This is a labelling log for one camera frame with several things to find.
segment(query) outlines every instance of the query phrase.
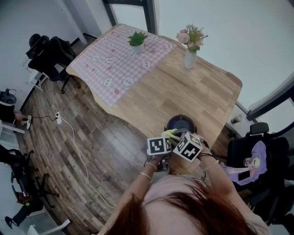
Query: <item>bracelet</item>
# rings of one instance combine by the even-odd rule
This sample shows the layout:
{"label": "bracelet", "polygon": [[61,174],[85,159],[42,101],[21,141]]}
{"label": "bracelet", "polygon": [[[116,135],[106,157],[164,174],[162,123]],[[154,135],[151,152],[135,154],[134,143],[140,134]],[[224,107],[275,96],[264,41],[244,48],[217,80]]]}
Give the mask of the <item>bracelet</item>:
{"label": "bracelet", "polygon": [[211,167],[215,166],[218,163],[219,163],[219,160],[216,160],[211,166],[208,166],[208,167],[204,168],[203,171],[209,170]]}
{"label": "bracelet", "polygon": [[149,175],[146,175],[146,174],[144,174],[144,173],[142,173],[142,172],[140,172],[140,174],[145,175],[145,176],[148,177],[150,180],[152,180],[151,177],[150,177]]}
{"label": "bracelet", "polygon": [[155,170],[157,170],[157,167],[152,162],[147,162],[146,165],[152,166]]}

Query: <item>pink shirt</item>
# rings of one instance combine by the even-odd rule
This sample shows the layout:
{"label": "pink shirt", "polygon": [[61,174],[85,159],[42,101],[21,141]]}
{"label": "pink shirt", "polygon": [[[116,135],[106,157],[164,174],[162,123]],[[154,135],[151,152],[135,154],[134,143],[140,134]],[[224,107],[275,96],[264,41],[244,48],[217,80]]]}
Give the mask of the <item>pink shirt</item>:
{"label": "pink shirt", "polygon": [[[168,175],[151,186],[145,196],[144,204],[173,192],[190,193],[190,189],[185,184],[191,185],[191,180]],[[151,235],[179,235],[183,234],[183,231],[185,231],[185,235],[201,234],[185,213],[176,207],[161,201],[154,201],[145,205],[145,209],[150,223]],[[259,235],[271,234],[268,226],[258,215],[252,213],[243,216],[252,224]]]}

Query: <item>hand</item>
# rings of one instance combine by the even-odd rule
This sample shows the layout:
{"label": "hand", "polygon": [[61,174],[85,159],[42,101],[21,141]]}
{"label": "hand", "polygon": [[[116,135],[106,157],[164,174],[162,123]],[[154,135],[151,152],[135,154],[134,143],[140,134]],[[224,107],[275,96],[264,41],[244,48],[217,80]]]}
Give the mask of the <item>hand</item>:
{"label": "hand", "polygon": [[163,156],[164,156],[164,154],[154,155],[151,162],[155,162],[156,164],[158,164],[160,162],[160,160],[163,158]]}

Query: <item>succulent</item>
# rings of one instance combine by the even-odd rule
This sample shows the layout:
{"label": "succulent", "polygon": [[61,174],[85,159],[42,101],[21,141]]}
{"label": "succulent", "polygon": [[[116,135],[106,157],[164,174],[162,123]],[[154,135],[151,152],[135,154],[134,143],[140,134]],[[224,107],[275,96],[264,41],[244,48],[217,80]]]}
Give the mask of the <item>succulent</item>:
{"label": "succulent", "polygon": [[133,34],[133,36],[128,37],[128,38],[130,39],[129,44],[130,44],[131,46],[140,46],[141,44],[143,44],[144,39],[145,39],[146,37],[148,37],[148,36],[146,36],[146,35],[145,35],[144,33],[142,33],[142,32],[139,32],[139,33],[135,32],[135,33]]}

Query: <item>white pot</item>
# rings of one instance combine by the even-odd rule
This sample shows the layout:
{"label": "white pot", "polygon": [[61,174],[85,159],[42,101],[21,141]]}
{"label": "white pot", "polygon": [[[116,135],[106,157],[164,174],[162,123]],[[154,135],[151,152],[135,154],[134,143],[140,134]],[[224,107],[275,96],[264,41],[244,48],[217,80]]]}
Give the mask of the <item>white pot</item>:
{"label": "white pot", "polygon": [[139,46],[131,46],[131,48],[133,49],[133,52],[135,52],[136,54],[141,54],[144,51],[144,43],[142,43]]}
{"label": "white pot", "polygon": [[185,53],[185,68],[191,69],[194,68],[196,64],[196,54],[194,52],[191,52],[189,49],[186,50]]}

